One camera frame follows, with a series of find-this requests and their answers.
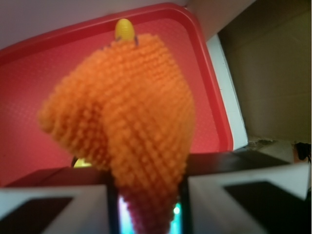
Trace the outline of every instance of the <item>screen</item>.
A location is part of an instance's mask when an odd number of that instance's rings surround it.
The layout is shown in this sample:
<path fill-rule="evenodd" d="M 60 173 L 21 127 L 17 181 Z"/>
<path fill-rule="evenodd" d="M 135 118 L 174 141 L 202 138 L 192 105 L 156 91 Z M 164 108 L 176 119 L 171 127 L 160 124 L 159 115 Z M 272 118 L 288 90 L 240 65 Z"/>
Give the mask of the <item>screen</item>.
<path fill-rule="evenodd" d="M 121 234 L 135 234 L 130 214 L 127 210 L 127 204 L 124 202 L 122 197 L 119 197 L 119 224 L 120 224 L 120 233 Z M 182 226 L 181 226 L 181 220 L 182 220 L 182 209 L 181 204 L 177 203 L 175 205 L 175 208 L 173 210 L 175 216 L 170 224 L 170 230 L 169 234 L 181 234 L 182 233 Z"/>

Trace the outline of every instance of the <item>white plastic piece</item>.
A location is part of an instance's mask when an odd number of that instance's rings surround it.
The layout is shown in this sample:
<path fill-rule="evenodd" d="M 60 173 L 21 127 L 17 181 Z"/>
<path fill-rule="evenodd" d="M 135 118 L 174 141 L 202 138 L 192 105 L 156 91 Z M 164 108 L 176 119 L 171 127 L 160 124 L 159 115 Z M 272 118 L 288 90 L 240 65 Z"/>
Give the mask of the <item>white plastic piece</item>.
<path fill-rule="evenodd" d="M 194 233 L 266 233 L 223 187 L 268 181 L 299 199 L 305 199 L 310 173 L 308 163 L 299 163 L 188 178 Z"/>
<path fill-rule="evenodd" d="M 48 225 L 43 234 L 109 233 L 104 185 L 0 189 L 0 219 L 29 199 L 62 196 L 73 196 L 73 200 Z"/>

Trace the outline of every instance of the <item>white panel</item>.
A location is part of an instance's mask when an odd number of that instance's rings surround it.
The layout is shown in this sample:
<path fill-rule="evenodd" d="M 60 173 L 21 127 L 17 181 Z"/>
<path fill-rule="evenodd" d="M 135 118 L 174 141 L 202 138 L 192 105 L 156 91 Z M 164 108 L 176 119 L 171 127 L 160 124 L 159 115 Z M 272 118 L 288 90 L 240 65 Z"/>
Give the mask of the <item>white panel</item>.
<path fill-rule="evenodd" d="M 233 136 L 233 150 L 236 150 L 247 145 L 248 138 L 235 87 L 218 35 L 213 36 L 206 44 L 228 116 Z"/>

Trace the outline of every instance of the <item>glowing light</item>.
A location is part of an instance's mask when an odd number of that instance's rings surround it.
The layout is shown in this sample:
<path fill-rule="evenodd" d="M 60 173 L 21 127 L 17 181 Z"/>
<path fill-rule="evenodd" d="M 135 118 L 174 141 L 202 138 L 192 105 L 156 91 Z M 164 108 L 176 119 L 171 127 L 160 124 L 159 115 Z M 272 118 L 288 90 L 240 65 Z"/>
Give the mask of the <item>glowing light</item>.
<path fill-rule="evenodd" d="M 177 214 L 179 214 L 180 213 L 180 208 L 179 207 L 175 207 L 174 208 L 174 213 L 177 215 Z"/>

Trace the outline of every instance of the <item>white wall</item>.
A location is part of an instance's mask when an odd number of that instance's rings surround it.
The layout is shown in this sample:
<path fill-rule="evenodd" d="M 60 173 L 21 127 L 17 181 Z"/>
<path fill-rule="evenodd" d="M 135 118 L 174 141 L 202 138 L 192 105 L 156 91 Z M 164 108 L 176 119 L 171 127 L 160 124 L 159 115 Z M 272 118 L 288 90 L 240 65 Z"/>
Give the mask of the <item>white wall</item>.
<path fill-rule="evenodd" d="M 0 49 L 75 23 L 163 2 L 187 0 L 0 0 Z"/>

